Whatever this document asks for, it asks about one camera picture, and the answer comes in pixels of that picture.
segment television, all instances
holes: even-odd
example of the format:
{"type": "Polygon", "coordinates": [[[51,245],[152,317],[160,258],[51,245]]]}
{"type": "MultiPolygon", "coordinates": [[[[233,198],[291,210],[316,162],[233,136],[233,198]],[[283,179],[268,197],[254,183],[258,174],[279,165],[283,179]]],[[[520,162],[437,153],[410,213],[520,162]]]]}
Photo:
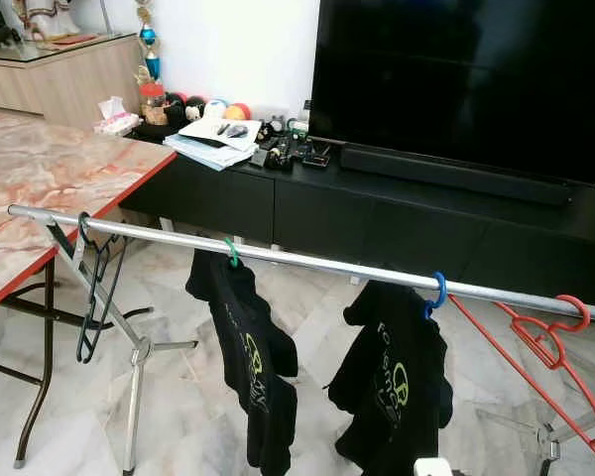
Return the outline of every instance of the television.
{"type": "Polygon", "coordinates": [[[320,0],[309,134],[595,183],[595,0],[320,0]]]}

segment clothes hanger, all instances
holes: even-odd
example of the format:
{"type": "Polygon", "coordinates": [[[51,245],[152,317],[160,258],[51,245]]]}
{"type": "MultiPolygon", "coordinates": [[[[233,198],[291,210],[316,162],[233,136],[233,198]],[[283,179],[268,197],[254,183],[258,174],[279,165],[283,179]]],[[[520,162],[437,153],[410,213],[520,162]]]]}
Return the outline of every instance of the clothes hanger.
{"type": "MultiPolygon", "coordinates": [[[[95,288],[102,282],[103,277],[106,272],[106,268],[108,263],[110,262],[110,244],[116,243],[119,239],[119,235],[111,235],[101,246],[98,246],[94,240],[91,240],[87,236],[87,231],[85,228],[84,221],[90,215],[86,212],[81,212],[77,218],[77,230],[79,233],[79,241],[81,241],[84,247],[90,247],[95,251],[95,264],[92,270],[92,277],[90,280],[90,290],[88,292],[88,309],[84,315],[83,322],[81,324],[81,329],[79,331],[79,337],[77,338],[77,350],[76,350],[76,357],[77,362],[82,362],[87,364],[92,359],[92,356],[95,352],[95,347],[97,346],[97,342],[99,341],[99,336],[101,331],[107,328],[105,321],[106,316],[108,314],[108,309],[110,308],[110,304],[112,302],[112,297],[115,293],[115,289],[117,288],[117,281],[119,280],[119,274],[121,272],[121,265],[123,263],[123,259],[126,254],[126,247],[128,245],[128,238],[123,237],[123,248],[121,249],[121,254],[119,255],[119,261],[117,263],[117,269],[115,270],[115,275],[112,279],[112,284],[110,285],[110,290],[108,292],[108,299],[103,307],[101,312],[101,317],[99,320],[94,318],[95,309],[97,307],[97,301],[95,299],[95,288]],[[93,330],[94,334],[92,336],[87,335],[87,330],[93,330]],[[86,348],[86,353],[84,356],[83,348],[86,348]]],[[[83,257],[83,249],[81,249],[80,256],[78,256],[78,262],[81,261],[83,257]]],[[[144,310],[149,309],[137,309],[134,313],[141,313],[144,310]]]]}
{"type": "Polygon", "coordinates": [[[231,267],[238,268],[238,250],[236,250],[236,247],[229,238],[225,238],[225,243],[227,243],[227,246],[231,249],[231,261],[229,262],[231,267]]]}
{"type": "MultiPolygon", "coordinates": [[[[555,410],[555,412],[566,421],[566,423],[577,433],[577,435],[584,440],[584,442],[593,450],[595,453],[595,438],[591,438],[581,428],[581,426],[574,421],[564,409],[536,382],[536,380],[516,361],[509,355],[509,352],[503,348],[503,346],[492,336],[487,328],[481,324],[476,317],[463,305],[463,303],[454,295],[449,295],[451,301],[458,307],[458,309],[465,314],[472,324],[485,336],[485,338],[498,350],[502,356],[509,362],[516,371],[523,376],[523,378],[536,390],[540,396],[555,410]]],[[[561,329],[566,332],[579,332],[586,328],[591,321],[590,311],[586,305],[577,297],[560,295],[556,298],[565,300],[572,303],[582,314],[582,321],[576,325],[568,325],[564,322],[554,322],[553,324],[547,324],[542,322],[535,317],[527,315],[520,315],[506,304],[501,302],[494,302],[494,304],[506,312],[512,317],[511,329],[518,334],[518,336],[529,346],[532,352],[542,361],[544,366],[549,370],[556,370],[563,368],[568,372],[571,378],[577,384],[577,387],[584,395],[584,398],[588,401],[591,409],[595,413],[595,397],[588,389],[584,381],[577,375],[575,369],[571,366],[570,362],[566,359],[566,350],[564,343],[557,335],[557,330],[561,329]],[[541,329],[541,333],[537,336],[533,336],[526,328],[525,323],[530,323],[541,329]],[[550,340],[555,344],[555,353],[548,350],[543,342],[545,337],[548,336],[550,340]]]]}
{"type": "Polygon", "coordinates": [[[430,317],[432,316],[432,311],[441,307],[443,305],[443,303],[445,302],[445,299],[447,298],[447,287],[445,286],[445,276],[441,272],[437,271],[434,273],[434,277],[438,281],[438,289],[439,289],[440,293],[439,293],[438,299],[436,301],[433,301],[431,299],[428,299],[425,301],[425,318],[428,320],[430,320],[430,317]]]}

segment soundbar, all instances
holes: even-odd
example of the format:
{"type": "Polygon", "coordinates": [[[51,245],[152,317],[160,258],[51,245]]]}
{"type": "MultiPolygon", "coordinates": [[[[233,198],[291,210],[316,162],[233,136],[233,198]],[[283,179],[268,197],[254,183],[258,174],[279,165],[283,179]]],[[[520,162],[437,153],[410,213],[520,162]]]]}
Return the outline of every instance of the soundbar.
{"type": "Polygon", "coordinates": [[[502,173],[469,168],[445,159],[420,154],[345,144],[341,149],[343,169],[464,188],[524,201],[563,205],[571,201],[571,187],[502,173]]]}

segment clothes drying rack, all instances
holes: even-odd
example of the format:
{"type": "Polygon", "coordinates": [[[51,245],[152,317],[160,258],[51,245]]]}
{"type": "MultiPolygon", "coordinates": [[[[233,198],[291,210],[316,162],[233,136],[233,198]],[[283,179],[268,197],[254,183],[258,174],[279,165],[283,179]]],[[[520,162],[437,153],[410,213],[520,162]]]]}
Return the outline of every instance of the clothes drying rack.
{"type": "MultiPolygon", "coordinates": [[[[77,244],[75,247],[73,247],[60,226],[81,226],[86,230],[92,229],[111,235],[225,254],[231,253],[233,245],[230,246],[222,241],[199,236],[175,233],[172,231],[156,230],[90,217],[82,217],[80,220],[77,216],[43,208],[11,205],[8,212],[13,216],[22,216],[34,219],[45,230],[47,230],[53,240],[55,247],[57,248],[59,255],[68,263],[70,269],[88,290],[88,292],[94,295],[96,304],[102,309],[106,306],[108,307],[108,312],[113,322],[121,329],[123,335],[133,346],[131,358],[133,372],[130,405],[128,411],[126,446],[123,458],[123,474],[124,476],[129,476],[134,472],[136,463],[135,447],[143,384],[143,370],[147,359],[152,355],[153,352],[195,347],[197,342],[185,341],[159,343],[153,342],[147,336],[140,337],[132,328],[130,323],[124,318],[123,313],[115,305],[112,298],[108,295],[108,292],[100,284],[97,284],[96,280],[92,279],[92,272],[81,259],[82,253],[79,251],[80,245],[83,246],[83,243],[79,243],[79,241],[82,239],[81,234],[78,234],[77,244]]],[[[235,249],[237,250],[238,254],[243,257],[272,261],[276,263],[298,265],[302,267],[318,269],[321,271],[347,274],[358,278],[405,285],[425,290],[439,291],[440,288],[439,283],[435,278],[354,265],[350,263],[343,263],[339,261],[326,260],[322,258],[248,245],[237,245],[235,249]]],[[[557,314],[583,317],[580,309],[566,300],[560,300],[551,297],[533,296],[480,286],[472,286],[451,281],[445,282],[445,286],[451,296],[498,301],[504,304],[513,304],[520,307],[554,312],[557,314]]],[[[592,319],[595,320],[595,305],[586,305],[585,310],[588,310],[592,319]]],[[[582,430],[586,431],[593,427],[595,427],[595,412],[589,412],[583,416],[580,416],[575,420],[574,425],[566,424],[558,428],[553,428],[550,424],[545,424],[540,428],[536,428],[535,438],[537,439],[537,445],[540,453],[539,456],[542,462],[539,474],[547,474],[550,462],[559,459],[559,444],[580,434],[577,428],[581,428],[582,430]]]]}

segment green hanger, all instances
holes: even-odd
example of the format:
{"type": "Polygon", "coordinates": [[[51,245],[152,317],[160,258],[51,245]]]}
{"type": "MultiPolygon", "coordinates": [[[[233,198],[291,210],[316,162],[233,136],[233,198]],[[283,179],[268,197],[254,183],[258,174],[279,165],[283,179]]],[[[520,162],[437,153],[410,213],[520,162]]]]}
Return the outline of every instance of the green hanger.
{"type": "Polygon", "coordinates": [[[227,246],[229,246],[229,248],[231,248],[231,266],[232,266],[232,268],[238,268],[238,251],[236,250],[236,247],[234,246],[234,244],[231,242],[231,240],[229,238],[225,238],[225,243],[227,243],[227,246]]]}

